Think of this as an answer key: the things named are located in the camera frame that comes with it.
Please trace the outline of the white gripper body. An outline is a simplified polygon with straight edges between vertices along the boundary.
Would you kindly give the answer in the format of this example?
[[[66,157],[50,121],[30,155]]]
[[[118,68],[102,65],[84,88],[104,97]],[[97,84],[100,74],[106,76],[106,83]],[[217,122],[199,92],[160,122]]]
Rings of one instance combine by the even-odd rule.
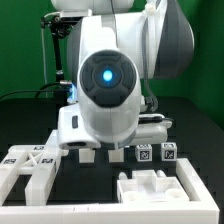
[[[144,144],[160,144],[168,139],[168,129],[173,120],[162,114],[140,114],[138,127],[130,146]]]

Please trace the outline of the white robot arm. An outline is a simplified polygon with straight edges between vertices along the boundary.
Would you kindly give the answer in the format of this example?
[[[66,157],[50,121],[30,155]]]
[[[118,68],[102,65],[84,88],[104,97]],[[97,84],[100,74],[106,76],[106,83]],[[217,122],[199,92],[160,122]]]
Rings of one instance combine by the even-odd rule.
[[[192,60],[194,36],[177,0],[146,0],[135,13],[133,0],[51,1],[61,19],[81,17],[68,35],[77,102],[59,111],[60,148],[165,142],[172,122],[154,112],[155,98],[143,98],[141,82],[175,78]]]

